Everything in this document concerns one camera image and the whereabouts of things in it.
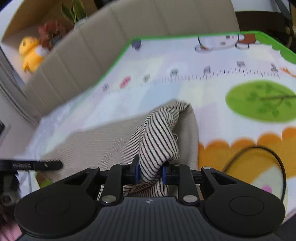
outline black strap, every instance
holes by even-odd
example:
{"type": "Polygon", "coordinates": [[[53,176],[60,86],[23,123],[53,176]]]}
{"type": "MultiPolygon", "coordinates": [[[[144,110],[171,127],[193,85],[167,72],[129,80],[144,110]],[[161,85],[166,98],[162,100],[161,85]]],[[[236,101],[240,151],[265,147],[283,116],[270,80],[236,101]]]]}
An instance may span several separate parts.
{"type": "Polygon", "coordinates": [[[290,14],[290,11],[287,9],[286,5],[283,3],[283,1],[282,0],[274,0],[274,1],[276,2],[277,6],[279,7],[279,10],[284,15],[284,17],[287,20],[291,21],[292,20],[292,16],[290,14]]]}
{"type": "Polygon", "coordinates": [[[59,160],[31,161],[31,160],[0,160],[0,172],[18,170],[50,171],[59,170],[63,163],[59,160]]]}

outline plush toy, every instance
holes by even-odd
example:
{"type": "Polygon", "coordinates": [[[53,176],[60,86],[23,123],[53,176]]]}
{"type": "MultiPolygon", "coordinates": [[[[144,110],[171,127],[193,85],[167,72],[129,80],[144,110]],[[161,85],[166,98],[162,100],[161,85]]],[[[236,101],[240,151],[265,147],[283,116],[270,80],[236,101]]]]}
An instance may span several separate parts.
{"type": "Polygon", "coordinates": [[[48,50],[40,45],[37,38],[25,37],[20,43],[19,53],[23,57],[22,68],[24,72],[29,70],[34,73],[48,54],[48,50]]]}

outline beige cushion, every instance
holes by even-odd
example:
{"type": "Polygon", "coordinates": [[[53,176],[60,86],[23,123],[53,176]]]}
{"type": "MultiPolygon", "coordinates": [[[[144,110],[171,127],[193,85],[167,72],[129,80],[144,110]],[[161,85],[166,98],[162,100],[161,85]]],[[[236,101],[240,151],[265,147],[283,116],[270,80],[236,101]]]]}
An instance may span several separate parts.
{"type": "Polygon", "coordinates": [[[119,0],[71,31],[24,92],[42,116],[97,83],[137,36],[239,31],[231,0],[119,0]]]}

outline pink surface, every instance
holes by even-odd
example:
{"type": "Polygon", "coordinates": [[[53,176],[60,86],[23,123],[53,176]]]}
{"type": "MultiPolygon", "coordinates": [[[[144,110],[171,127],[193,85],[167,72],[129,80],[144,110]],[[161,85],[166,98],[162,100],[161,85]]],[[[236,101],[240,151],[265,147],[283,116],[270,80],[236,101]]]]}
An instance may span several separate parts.
{"type": "Polygon", "coordinates": [[[261,189],[266,191],[266,192],[272,193],[272,188],[270,186],[268,186],[268,185],[262,187],[261,189]]]}
{"type": "Polygon", "coordinates": [[[14,241],[21,235],[22,232],[16,223],[8,224],[1,227],[0,240],[14,241]]]}

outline orange cloud print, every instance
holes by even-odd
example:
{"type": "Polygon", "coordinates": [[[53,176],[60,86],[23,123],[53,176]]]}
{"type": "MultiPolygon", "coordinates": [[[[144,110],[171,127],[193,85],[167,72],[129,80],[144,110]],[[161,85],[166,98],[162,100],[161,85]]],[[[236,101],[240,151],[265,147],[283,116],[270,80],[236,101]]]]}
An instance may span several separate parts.
{"type": "MultiPolygon", "coordinates": [[[[274,133],[263,134],[258,138],[257,142],[252,139],[241,138],[229,146],[224,140],[215,140],[206,148],[200,143],[198,168],[211,166],[221,171],[236,153],[252,145],[262,145],[272,149],[281,158],[286,169],[287,179],[296,176],[295,127],[286,128],[281,137],[274,133]]],[[[260,149],[253,149],[238,158],[227,174],[251,184],[261,173],[273,165],[279,167],[276,159],[270,153],[260,149]]]]}

